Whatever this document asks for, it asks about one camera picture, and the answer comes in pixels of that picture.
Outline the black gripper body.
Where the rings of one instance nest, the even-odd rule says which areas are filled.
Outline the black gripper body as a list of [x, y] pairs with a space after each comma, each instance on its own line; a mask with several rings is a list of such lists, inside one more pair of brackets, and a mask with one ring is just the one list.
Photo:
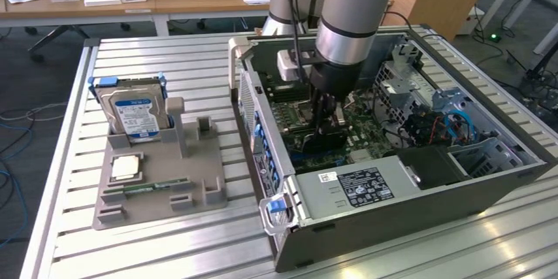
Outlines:
[[363, 63], [339, 65], [335, 63], [316, 63], [311, 68], [310, 83], [322, 92], [344, 99], [352, 92]]

